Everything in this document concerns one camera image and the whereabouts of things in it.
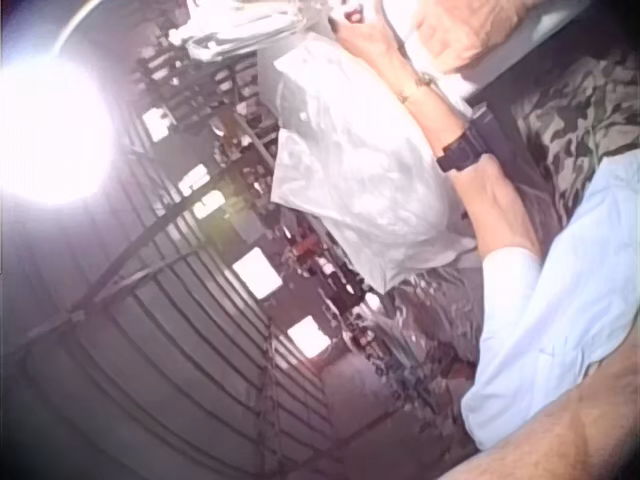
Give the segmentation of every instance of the white plastic bag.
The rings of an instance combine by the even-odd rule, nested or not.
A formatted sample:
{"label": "white plastic bag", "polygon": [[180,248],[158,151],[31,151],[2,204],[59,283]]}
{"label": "white plastic bag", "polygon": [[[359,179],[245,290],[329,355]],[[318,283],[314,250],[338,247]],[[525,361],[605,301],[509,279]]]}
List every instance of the white plastic bag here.
{"label": "white plastic bag", "polygon": [[380,292],[475,246],[447,230],[462,208],[420,128],[368,66],[309,33],[276,68],[274,202],[319,216]]}

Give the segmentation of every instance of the light blue shirt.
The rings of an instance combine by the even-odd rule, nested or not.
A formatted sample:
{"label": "light blue shirt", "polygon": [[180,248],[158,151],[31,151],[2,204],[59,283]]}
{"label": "light blue shirt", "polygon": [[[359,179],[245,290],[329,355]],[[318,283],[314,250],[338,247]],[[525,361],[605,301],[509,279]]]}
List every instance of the light blue shirt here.
{"label": "light blue shirt", "polygon": [[506,248],[483,263],[485,318],[467,430],[487,449],[578,385],[638,310],[640,150],[602,162],[544,266]]}

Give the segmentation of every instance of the wall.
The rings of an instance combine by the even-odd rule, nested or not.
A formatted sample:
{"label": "wall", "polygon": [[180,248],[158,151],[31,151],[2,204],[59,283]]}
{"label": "wall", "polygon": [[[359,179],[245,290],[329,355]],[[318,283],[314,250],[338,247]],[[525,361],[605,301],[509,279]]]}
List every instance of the wall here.
{"label": "wall", "polygon": [[[74,305],[178,200],[153,158],[125,155],[86,201],[59,209],[9,205],[5,346]],[[182,215],[115,280],[189,254],[202,240],[193,216]],[[250,478],[262,469],[260,412],[273,390],[262,375],[268,326],[215,250],[177,260],[5,364],[7,448],[35,478]],[[280,436],[267,445],[291,463],[328,447],[332,431],[322,383],[276,337]],[[327,460],[305,478],[322,478],[320,468],[340,467]]]}

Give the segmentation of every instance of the window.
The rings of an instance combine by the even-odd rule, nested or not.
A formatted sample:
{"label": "window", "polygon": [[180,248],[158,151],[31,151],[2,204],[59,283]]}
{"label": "window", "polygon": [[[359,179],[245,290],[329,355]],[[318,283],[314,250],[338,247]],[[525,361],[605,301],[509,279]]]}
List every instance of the window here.
{"label": "window", "polygon": [[331,345],[329,337],[322,333],[311,316],[291,327],[287,333],[307,358],[315,357]]}
{"label": "window", "polygon": [[224,205],[224,202],[224,195],[222,195],[221,192],[214,190],[202,197],[202,201],[196,203],[193,207],[193,213],[195,213],[198,219],[203,219]]}
{"label": "window", "polygon": [[258,300],[262,300],[282,286],[280,275],[258,247],[238,260],[233,265],[233,269]]}
{"label": "window", "polygon": [[188,197],[194,190],[207,183],[210,179],[207,167],[200,164],[184,176],[178,184],[178,188],[185,197]]}
{"label": "window", "polygon": [[[210,179],[211,177],[209,176],[207,167],[200,164],[184,176],[180,183],[178,183],[178,188],[185,197],[188,197],[194,192],[194,190],[207,183]],[[226,200],[222,192],[213,190],[212,192],[207,193],[202,197],[201,201],[194,205],[193,213],[198,219],[202,220],[204,217],[210,215],[224,205],[225,201]]]}
{"label": "window", "polygon": [[142,116],[142,121],[149,130],[151,140],[157,142],[169,135],[171,119],[162,108],[152,108]]}

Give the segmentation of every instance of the skin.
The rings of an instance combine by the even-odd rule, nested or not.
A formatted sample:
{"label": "skin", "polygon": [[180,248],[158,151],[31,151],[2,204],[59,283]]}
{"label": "skin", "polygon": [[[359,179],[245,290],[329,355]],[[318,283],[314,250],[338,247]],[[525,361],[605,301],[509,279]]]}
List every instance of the skin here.
{"label": "skin", "polygon": [[[347,18],[349,6],[332,14],[331,26],[338,42],[352,55],[364,60],[396,94],[410,93],[405,106],[422,129],[436,155],[456,140],[466,122],[433,89],[416,88],[418,78],[398,51],[395,37],[375,3],[373,18],[362,23]],[[482,258],[504,247],[522,247],[540,258],[540,245],[533,226],[512,183],[504,176],[500,163],[492,155],[462,172],[447,173],[460,196],[478,239]]]}
{"label": "skin", "polygon": [[[332,13],[337,41],[365,61],[396,94],[436,155],[457,139],[466,123],[440,95],[416,88],[417,75],[398,51],[394,35],[375,1],[372,15],[350,5]],[[540,246],[520,197],[499,162],[484,155],[474,166],[447,174],[460,196],[484,258],[504,247],[521,247],[540,258]],[[550,404],[497,447],[465,462],[446,480],[608,478],[640,438],[639,333],[627,340],[576,388]]]}

